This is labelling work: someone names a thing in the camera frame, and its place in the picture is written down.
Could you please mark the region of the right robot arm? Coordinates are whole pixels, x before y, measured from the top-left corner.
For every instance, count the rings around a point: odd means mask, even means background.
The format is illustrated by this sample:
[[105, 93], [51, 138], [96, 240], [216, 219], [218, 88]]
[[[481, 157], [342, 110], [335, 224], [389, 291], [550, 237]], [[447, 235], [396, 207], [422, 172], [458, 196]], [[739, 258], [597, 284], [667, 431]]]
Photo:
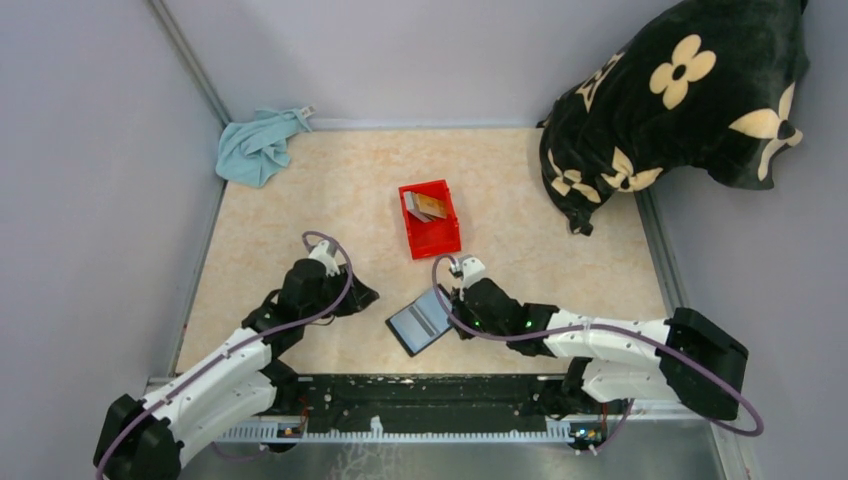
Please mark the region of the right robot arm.
[[730, 392], [742, 387], [748, 349], [696, 310], [654, 320], [590, 317], [520, 303], [489, 278], [453, 289], [450, 305], [463, 339], [497, 336], [524, 356], [571, 360], [563, 398], [576, 412], [649, 399], [675, 400], [714, 420], [738, 415]]

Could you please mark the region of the black leather card holder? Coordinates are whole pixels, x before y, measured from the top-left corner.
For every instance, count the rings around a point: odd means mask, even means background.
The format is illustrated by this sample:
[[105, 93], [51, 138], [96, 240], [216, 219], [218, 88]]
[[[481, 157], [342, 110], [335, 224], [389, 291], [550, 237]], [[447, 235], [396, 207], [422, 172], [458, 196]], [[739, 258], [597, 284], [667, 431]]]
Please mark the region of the black leather card holder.
[[385, 321], [409, 357], [421, 353], [452, 328], [443, 304], [449, 304], [449, 296], [438, 285], [435, 289], [428, 289]]

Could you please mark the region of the red plastic bin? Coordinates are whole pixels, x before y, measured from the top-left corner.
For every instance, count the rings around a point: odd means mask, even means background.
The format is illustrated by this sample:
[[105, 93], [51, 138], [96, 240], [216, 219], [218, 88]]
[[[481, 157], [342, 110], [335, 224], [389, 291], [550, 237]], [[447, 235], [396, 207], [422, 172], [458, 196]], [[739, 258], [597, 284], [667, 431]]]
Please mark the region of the red plastic bin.
[[444, 179], [401, 186], [398, 195], [413, 260], [462, 249], [459, 219]]

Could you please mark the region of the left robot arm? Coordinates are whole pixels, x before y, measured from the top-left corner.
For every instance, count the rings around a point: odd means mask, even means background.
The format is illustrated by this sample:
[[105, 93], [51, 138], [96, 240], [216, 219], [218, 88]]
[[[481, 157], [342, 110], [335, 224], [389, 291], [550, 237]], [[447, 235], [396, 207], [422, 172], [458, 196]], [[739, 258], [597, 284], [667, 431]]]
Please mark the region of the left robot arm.
[[215, 351], [141, 398], [108, 408], [95, 448], [98, 479], [175, 479], [225, 431], [257, 414], [302, 415], [299, 375], [280, 356], [306, 326], [350, 316], [378, 300], [348, 265], [300, 259]]

